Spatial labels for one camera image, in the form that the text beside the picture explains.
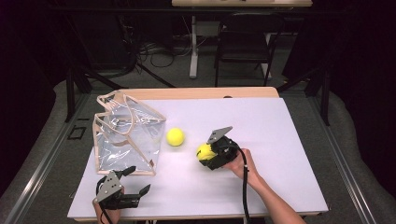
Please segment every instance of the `gray carpet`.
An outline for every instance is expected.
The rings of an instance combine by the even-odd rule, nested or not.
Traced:
[[[272,69],[273,78],[269,86],[280,86],[284,77],[281,71],[289,55],[290,43],[288,37],[278,42],[275,64]],[[157,54],[144,61],[144,65],[152,72],[166,79],[177,87],[212,87],[214,85],[214,47],[210,44],[200,47],[198,66],[198,78],[190,79],[190,57],[178,56],[173,63],[166,67],[156,67],[171,62],[170,58],[163,54]],[[220,73],[247,73],[260,76],[260,71],[253,70],[251,66],[238,66],[229,69],[222,66]],[[145,72],[135,69],[132,74],[113,78],[115,82],[128,88],[166,88],[161,82],[155,80]],[[64,134],[64,139],[59,134],[64,130],[66,113],[65,85],[61,83],[55,88],[57,103],[42,134],[37,139],[32,152],[25,164],[11,183],[10,187],[0,200],[0,223],[5,223],[14,204],[23,194],[30,178],[35,173],[42,158],[54,147],[54,142],[60,142],[59,154],[51,166],[50,172],[39,189],[35,199],[27,205],[27,212],[23,214],[22,223],[75,223],[67,218],[67,212],[72,202],[73,192],[77,189],[89,153],[92,149],[92,118],[93,114],[102,111],[96,103],[97,94],[108,93],[110,89],[102,83],[92,80],[94,91],[88,95],[88,101],[80,107],[74,122],[70,123],[69,129]],[[257,86],[257,79],[226,79],[219,81],[220,86]],[[311,102],[316,99],[305,98],[302,94],[304,83],[296,85],[281,94],[287,103],[291,116],[302,140],[306,155],[311,162],[314,173],[318,179],[323,195],[331,205],[331,211],[318,217],[307,217],[308,223],[362,223],[355,204],[353,203],[345,180],[340,175],[339,168],[334,162],[332,146],[321,125],[321,120],[316,117],[317,109]],[[330,99],[330,123],[331,131],[343,154],[346,157],[354,177],[356,178],[365,200],[371,209],[377,223],[394,223],[396,220],[396,203],[375,181],[375,178],[360,159],[359,149],[356,145],[353,122],[344,108],[344,104],[336,96]],[[79,128],[85,128],[81,139]]]

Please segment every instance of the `desk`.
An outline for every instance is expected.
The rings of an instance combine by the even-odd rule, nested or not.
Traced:
[[[138,208],[121,211],[122,219],[243,217],[242,180],[226,169],[211,171],[195,158],[196,148],[207,140],[211,131],[227,125],[233,126],[227,136],[241,147],[251,149],[259,172],[299,214],[328,211],[289,111],[274,88],[123,92],[145,100],[165,115],[165,130],[180,127],[186,140],[180,147],[170,147],[163,138],[155,176],[130,175],[121,179],[125,193],[136,193],[151,184]],[[223,96],[233,99],[221,99]],[[95,221],[92,199],[101,177],[94,170],[92,152],[68,217]],[[251,188],[247,188],[247,203],[252,217],[268,215]]]
[[[311,0],[172,0],[174,7],[311,7]],[[191,65],[190,78],[197,78],[198,48],[196,42],[196,19],[191,21]],[[268,64],[262,64],[265,74]]]

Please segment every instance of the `tennis ball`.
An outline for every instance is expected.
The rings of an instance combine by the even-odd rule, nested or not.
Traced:
[[[166,141],[172,147],[178,147],[184,141],[184,133],[179,128],[172,128],[166,134]]]
[[[216,153],[212,151],[212,148],[210,147],[209,144],[201,144],[197,148],[197,158],[198,161],[205,161],[205,160],[210,160],[216,156]]]

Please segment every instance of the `transparent bag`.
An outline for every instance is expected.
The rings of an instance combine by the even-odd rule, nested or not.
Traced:
[[[97,97],[106,112],[92,125],[98,174],[136,166],[132,175],[155,175],[166,118],[120,91]]]

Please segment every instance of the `white desk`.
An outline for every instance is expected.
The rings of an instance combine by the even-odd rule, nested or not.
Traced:
[[[311,0],[172,0],[174,7],[311,7]],[[191,65],[190,78],[197,78],[198,48],[196,43],[196,19],[191,21]],[[265,74],[268,64],[262,64]]]
[[[157,95],[160,99],[175,95],[178,100],[145,102],[166,116],[165,130],[179,127],[185,132],[186,140],[180,147],[170,147],[163,138],[155,176],[131,175],[121,179],[125,193],[137,193],[151,184],[138,208],[122,210],[122,219],[243,217],[242,180],[226,169],[211,171],[195,157],[196,148],[207,140],[211,131],[226,126],[233,126],[227,136],[240,147],[251,149],[259,172],[298,213],[315,215],[328,211],[289,111],[283,99],[277,98],[274,88],[153,91],[126,92],[142,96],[140,99],[160,92]],[[209,94],[217,99],[196,99],[199,95],[208,98]],[[219,99],[224,95],[256,98]],[[70,218],[96,219],[92,199],[102,175],[97,175],[94,167],[92,153],[70,207]],[[252,217],[268,215],[251,188],[247,188],[247,203]]]

